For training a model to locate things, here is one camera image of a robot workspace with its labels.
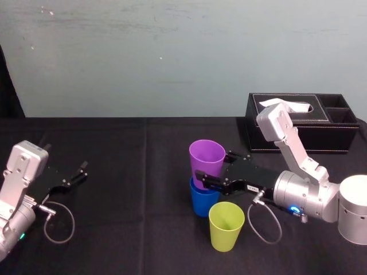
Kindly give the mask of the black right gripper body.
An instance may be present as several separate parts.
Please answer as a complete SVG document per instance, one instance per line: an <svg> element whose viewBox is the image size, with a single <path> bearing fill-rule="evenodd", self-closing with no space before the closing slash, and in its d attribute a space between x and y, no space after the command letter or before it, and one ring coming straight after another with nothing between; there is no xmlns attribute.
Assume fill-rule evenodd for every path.
<svg viewBox="0 0 367 275"><path fill-rule="evenodd" d="M230 164L222 176L223 195L237 191L257 194L264 191L265 198L274 197L275 183L280 172L257 166L250 160L236 160Z"/></svg>

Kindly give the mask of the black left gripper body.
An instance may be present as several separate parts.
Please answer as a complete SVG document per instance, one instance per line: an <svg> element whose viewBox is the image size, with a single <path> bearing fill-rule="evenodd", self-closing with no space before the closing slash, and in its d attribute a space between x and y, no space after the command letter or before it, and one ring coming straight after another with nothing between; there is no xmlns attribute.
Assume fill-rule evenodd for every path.
<svg viewBox="0 0 367 275"><path fill-rule="evenodd" d="M44 201L47 196L58 193L67 193L71 184L64 173L53 167L44 168L29 187L29 196L35 201Z"/></svg>

